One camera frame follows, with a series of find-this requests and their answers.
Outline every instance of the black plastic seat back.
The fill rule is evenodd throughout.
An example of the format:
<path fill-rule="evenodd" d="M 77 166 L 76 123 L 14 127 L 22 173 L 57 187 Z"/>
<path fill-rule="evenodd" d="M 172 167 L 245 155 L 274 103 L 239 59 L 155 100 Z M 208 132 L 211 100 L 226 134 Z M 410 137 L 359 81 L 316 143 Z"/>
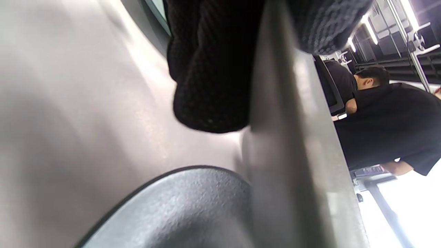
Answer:
<path fill-rule="evenodd" d="M 320 79 L 321 87 L 325 93 L 326 102 L 328 103 L 329 111 L 331 113 L 338 112 L 344 109 L 344 103 L 338 92 L 337 86 L 331 77 L 325 63 L 321 60 L 320 56 L 314 56 L 314 64 L 317 69 L 318 77 Z"/>
<path fill-rule="evenodd" d="M 250 185 L 232 171 L 192 166 L 130 194 L 77 247 L 253 247 L 251 228 Z"/>

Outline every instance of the black t-shirt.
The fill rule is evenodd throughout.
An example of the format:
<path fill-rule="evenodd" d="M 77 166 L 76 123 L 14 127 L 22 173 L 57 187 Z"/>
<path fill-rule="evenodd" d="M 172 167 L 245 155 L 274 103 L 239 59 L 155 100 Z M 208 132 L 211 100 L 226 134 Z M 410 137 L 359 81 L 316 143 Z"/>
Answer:
<path fill-rule="evenodd" d="M 441 101 L 394 83 L 355 93 L 357 112 L 334 122 L 350 170 L 397 158 L 426 176 L 441 158 Z"/>
<path fill-rule="evenodd" d="M 357 81 L 351 72 L 335 60 L 326 60 L 327 67 L 335 85 L 337 86 L 343 103 L 354 98 L 353 92 L 357 90 Z"/>

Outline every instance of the fluorescent light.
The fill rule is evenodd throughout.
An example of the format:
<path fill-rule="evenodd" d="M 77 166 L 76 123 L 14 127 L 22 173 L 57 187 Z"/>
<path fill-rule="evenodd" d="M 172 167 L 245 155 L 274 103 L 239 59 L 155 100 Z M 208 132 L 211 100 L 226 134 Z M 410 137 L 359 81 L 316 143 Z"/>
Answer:
<path fill-rule="evenodd" d="M 404 11 L 406 12 L 408 21 L 410 22 L 412 29 L 417 31 L 419 29 L 418 20 L 416 19 L 415 13 L 412 10 L 411 3 L 409 0 L 400 0 L 401 5 L 403 5 Z"/>
<path fill-rule="evenodd" d="M 372 38 L 372 41 L 374 41 L 374 44 L 378 45 L 377 37 L 375 36 L 374 30 L 372 29 L 372 26 L 370 25 L 368 18 L 369 18 L 369 17 L 368 17 L 367 15 L 364 15 L 364 16 L 361 18 L 361 22 L 362 22 L 364 25 L 366 25 L 367 31 L 369 32 L 370 37 Z"/>
<path fill-rule="evenodd" d="M 352 37 L 349 37 L 349 38 L 348 38 L 348 43 L 349 43 L 349 45 L 351 46 L 352 50 L 353 50 L 354 52 L 356 52 L 357 50 L 355 49 L 355 45 L 354 45 L 354 43 L 352 42 Z"/>

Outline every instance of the bright window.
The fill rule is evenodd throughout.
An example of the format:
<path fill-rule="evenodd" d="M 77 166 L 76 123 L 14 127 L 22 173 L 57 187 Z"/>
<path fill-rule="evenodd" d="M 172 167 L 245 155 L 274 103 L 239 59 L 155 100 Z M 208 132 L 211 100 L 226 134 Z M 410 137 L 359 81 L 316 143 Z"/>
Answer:
<path fill-rule="evenodd" d="M 441 233 L 441 160 L 428 176 L 409 172 L 398 180 L 378 184 L 398 215 L 415 248 L 439 247 Z M 401 248 L 394 232 L 369 191 L 361 193 L 360 211 L 371 248 Z"/>

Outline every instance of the grey seat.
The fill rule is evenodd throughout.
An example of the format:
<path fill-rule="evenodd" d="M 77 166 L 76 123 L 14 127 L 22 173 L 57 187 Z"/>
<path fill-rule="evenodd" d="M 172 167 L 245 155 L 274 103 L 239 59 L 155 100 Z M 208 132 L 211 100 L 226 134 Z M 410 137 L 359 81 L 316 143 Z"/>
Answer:
<path fill-rule="evenodd" d="M 77 247 L 251 247 L 250 234 L 250 185 L 232 171 L 192 166 L 130 194 Z"/>

